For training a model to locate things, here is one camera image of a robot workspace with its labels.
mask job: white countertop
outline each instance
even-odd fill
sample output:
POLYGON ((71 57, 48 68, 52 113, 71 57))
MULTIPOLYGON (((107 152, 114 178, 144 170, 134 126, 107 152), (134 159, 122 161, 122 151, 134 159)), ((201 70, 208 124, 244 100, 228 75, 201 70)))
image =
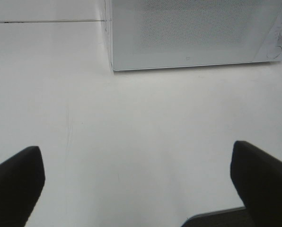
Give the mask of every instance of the white countertop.
POLYGON ((282 63, 113 73, 101 23, 0 24, 0 162, 42 150, 27 227, 179 227, 242 205, 235 140, 282 160, 282 63))

